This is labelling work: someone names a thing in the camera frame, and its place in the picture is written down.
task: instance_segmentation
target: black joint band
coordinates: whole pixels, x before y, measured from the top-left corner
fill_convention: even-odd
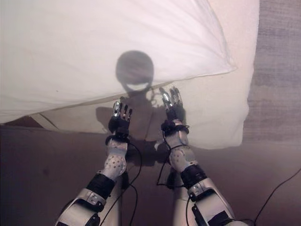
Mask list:
[[[122,136],[118,136],[117,134],[116,135],[111,135],[111,136],[108,136],[105,140],[105,145],[108,145],[109,141],[111,139],[115,139],[119,142],[122,142],[122,143],[129,143],[129,139],[126,138],[126,137],[122,137]]]
[[[184,186],[189,189],[207,176],[199,165],[191,165],[181,173],[181,178]]]
[[[189,126],[185,126],[185,125],[176,126],[175,123],[170,120],[165,120],[165,122],[161,125],[161,130],[164,131],[164,135],[166,137],[178,131],[185,131],[187,134],[189,134],[188,128]]]
[[[111,194],[115,182],[103,174],[96,174],[87,186],[87,189],[107,199]]]

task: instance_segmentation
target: robot forearm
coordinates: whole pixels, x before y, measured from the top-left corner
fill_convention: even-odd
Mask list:
[[[98,171],[86,188],[82,189],[78,196],[67,205],[57,220],[57,226],[98,226],[101,212],[106,204],[106,199],[111,194],[117,177],[127,168],[125,159],[127,153],[128,127],[132,109],[127,115],[127,105],[122,116],[120,111],[122,104],[116,102],[113,107],[113,115],[109,122],[109,129],[114,134],[107,138],[108,157],[104,163],[104,169]]]
[[[198,225],[222,225],[234,218],[225,198],[199,166],[188,146],[188,128],[180,120],[165,121],[162,125],[165,141],[171,152],[169,162],[180,173],[190,199],[195,202],[192,211]]]

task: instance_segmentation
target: robotic hand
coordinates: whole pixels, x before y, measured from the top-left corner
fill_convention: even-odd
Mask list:
[[[104,169],[98,171],[86,188],[62,211],[56,226],[98,226],[101,212],[106,199],[111,194],[117,177],[122,175],[127,167],[128,128],[132,109],[125,105],[122,109],[120,102],[115,102],[113,114],[109,122],[109,130],[113,133],[106,139],[108,157]]]
[[[199,226],[233,224],[234,214],[210,178],[195,159],[188,146],[188,126],[183,125],[184,109],[177,88],[170,90],[171,97],[160,89],[166,106],[167,120],[161,125],[164,141],[170,149],[169,162],[181,175],[189,198],[195,202],[192,212]]]

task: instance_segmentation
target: white pillow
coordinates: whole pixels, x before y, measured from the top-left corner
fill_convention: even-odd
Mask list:
[[[116,77],[125,67],[142,83],[145,72],[128,60],[118,67],[120,56],[146,61],[141,70],[152,84],[234,69],[206,0],[3,0],[1,7],[1,123],[125,93]]]

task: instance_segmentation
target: mattress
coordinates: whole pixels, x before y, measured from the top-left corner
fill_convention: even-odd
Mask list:
[[[190,143],[199,148],[217,149],[242,142],[247,97],[253,75],[253,62],[259,22],[259,1],[210,0],[237,70],[215,76],[175,81],[164,86],[179,89]],[[140,94],[125,94],[134,113],[130,135],[135,140],[162,139],[160,125],[165,110],[158,89]],[[33,115],[43,127],[57,131],[108,133],[111,108],[120,96]]]

